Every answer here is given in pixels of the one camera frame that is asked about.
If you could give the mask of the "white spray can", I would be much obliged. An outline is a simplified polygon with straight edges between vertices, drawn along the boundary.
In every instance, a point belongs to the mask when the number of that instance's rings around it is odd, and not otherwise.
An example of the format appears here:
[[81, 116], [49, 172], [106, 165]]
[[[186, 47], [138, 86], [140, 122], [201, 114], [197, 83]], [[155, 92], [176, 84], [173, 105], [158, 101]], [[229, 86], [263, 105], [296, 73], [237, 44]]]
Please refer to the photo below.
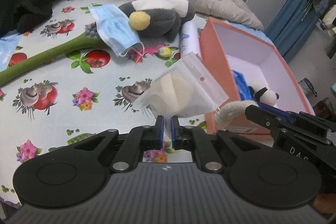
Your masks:
[[202, 58], [201, 48], [199, 43], [199, 34], [196, 25], [193, 21], [188, 21], [182, 25], [180, 36], [180, 55], [181, 59], [188, 53], [194, 53]]

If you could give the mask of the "blue surgical mask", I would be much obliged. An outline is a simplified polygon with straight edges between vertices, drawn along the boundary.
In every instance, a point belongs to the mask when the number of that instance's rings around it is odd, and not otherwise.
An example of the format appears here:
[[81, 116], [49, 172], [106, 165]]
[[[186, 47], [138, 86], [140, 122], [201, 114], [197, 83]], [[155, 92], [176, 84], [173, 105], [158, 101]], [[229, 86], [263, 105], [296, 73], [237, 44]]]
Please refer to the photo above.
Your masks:
[[89, 11], [96, 22], [98, 35], [116, 56], [126, 56], [137, 44], [145, 49], [138, 33], [131, 28], [129, 18], [117, 6], [111, 3], [90, 5]]

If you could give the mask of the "pink cardboard box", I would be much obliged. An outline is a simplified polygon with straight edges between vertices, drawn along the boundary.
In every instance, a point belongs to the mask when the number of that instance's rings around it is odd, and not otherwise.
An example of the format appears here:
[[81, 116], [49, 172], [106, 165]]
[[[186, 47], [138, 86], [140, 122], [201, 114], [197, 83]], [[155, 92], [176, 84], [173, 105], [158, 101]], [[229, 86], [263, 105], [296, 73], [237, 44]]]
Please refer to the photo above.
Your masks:
[[277, 108], [314, 114], [298, 81], [273, 44], [215, 18], [207, 20], [199, 43], [203, 64], [227, 93], [229, 102], [240, 99], [232, 76], [232, 71], [237, 71], [247, 83], [257, 80], [278, 93]]

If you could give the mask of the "grey white penguin plush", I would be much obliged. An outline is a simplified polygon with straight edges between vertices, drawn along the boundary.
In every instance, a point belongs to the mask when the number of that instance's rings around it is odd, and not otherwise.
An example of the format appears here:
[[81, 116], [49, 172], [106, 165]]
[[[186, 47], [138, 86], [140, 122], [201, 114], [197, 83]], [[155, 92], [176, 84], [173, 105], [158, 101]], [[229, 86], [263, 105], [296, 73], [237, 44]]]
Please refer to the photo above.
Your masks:
[[195, 9], [188, 0], [135, 0], [119, 9], [129, 18], [129, 24], [140, 38], [165, 37], [174, 41], [181, 26], [191, 21]]

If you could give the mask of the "blue snack bag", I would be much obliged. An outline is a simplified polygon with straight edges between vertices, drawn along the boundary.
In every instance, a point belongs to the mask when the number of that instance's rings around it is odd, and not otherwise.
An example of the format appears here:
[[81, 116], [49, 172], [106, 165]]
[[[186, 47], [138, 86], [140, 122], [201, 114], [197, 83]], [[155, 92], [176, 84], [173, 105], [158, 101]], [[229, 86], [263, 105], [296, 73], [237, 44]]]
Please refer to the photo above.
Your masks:
[[243, 74], [235, 70], [232, 70], [231, 73], [233, 75], [236, 88], [240, 96], [240, 100], [241, 101], [252, 101], [253, 98], [252, 98], [249, 86], [247, 85]]

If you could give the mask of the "small panda plush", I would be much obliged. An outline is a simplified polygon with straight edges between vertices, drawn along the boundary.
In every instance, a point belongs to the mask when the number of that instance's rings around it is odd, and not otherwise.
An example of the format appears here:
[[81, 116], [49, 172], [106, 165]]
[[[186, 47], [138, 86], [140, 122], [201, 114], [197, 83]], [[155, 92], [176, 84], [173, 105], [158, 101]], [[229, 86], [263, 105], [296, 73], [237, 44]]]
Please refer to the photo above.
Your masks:
[[248, 84], [250, 94], [257, 103], [264, 103], [274, 106], [279, 99], [279, 94], [268, 89], [262, 82], [253, 80]]

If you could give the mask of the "blue curtain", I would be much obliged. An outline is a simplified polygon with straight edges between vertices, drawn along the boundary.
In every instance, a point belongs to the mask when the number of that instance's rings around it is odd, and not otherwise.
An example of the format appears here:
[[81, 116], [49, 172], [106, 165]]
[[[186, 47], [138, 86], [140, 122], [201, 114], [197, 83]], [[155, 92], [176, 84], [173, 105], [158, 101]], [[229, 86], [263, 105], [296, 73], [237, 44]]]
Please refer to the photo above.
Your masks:
[[311, 11], [302, 21], [306, 3], [307, 0], [287, 0], [265, 32], [287, 62], [302, 48], [321, 17]]

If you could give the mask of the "green massage hammer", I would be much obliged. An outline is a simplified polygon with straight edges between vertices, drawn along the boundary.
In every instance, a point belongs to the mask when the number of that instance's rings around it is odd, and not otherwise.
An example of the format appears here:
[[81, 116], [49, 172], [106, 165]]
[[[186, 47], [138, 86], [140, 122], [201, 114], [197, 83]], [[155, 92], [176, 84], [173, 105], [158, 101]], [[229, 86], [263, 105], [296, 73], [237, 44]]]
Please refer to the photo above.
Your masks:
[[4, 71], [1, 71], [1, 86], [10, 83], [12, 80], [34, 70], [37, 67], [45, 65], [60, 56], [90, 48], [103, 48], [105, 43], [99, 37], [97, 24], [93, 22], [85, 26], [85, 31], [76, 38], [50, 48], [44, 52], [38, 53], [28, 59], [15, 64]]

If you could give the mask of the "white trash bin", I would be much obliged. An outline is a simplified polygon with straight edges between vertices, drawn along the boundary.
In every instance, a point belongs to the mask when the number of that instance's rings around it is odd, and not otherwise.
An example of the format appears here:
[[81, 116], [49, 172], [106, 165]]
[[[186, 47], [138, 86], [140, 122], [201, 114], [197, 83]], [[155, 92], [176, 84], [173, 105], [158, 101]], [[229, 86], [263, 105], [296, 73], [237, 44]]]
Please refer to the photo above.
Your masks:
[[317, 97], [317, 92], [315, 91], [313, 84], [306, 77], [299, 82], [299, 86], [307, 97]]

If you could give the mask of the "floral plastic mat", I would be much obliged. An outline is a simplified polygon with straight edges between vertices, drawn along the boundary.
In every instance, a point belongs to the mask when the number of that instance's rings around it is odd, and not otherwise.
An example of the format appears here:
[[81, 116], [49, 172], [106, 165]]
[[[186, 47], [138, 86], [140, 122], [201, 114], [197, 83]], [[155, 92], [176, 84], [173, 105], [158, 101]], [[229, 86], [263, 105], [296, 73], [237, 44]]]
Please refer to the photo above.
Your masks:
[[[11, 64], [66, 43], [94, 21], [89, 6], [132, 0], [58, 0], [52, 18], [23, 34]], [[1, 201], [21, 206], [13, 175], [24, 162], [116, 128], [121, 134], [153, 124], [149, 110], [135, 111], [132, 102], [151, 81], [179, 60], [180, 32], [174, 42], [144, 40], [146, 48], [170, 47], [167, 60], [147, 55], [141, 63], [117, 57], [106, 48], [60, 56], [15, 81], [1, 86]]]

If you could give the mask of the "pink feather toy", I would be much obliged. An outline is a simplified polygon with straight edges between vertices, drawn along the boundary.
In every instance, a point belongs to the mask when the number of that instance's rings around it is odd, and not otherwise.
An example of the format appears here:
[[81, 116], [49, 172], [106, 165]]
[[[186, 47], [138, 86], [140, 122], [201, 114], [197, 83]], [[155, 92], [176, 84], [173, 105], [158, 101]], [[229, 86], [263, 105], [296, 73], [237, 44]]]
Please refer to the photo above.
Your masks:
[[143, 62], [143, 59], [146, 58], [147, 55], [157, 56], [160, 59], [167, 60], [171, 57], [171, 49], [163, 45], [141, 50], [134, 48], [129, 51], [127, 56], [137, 64]]

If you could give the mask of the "clear zip bag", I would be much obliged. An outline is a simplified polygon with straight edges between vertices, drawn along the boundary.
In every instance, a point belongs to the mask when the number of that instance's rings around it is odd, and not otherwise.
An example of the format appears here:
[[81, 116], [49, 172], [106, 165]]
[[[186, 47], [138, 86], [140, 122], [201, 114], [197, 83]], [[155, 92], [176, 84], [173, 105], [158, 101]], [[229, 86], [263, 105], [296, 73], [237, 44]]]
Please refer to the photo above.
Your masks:
[[153, 80], [133, 108], [148, 108], [166, 119], [189, 118], [215, 111], [228, 98], [200, 58], [190, 52]]

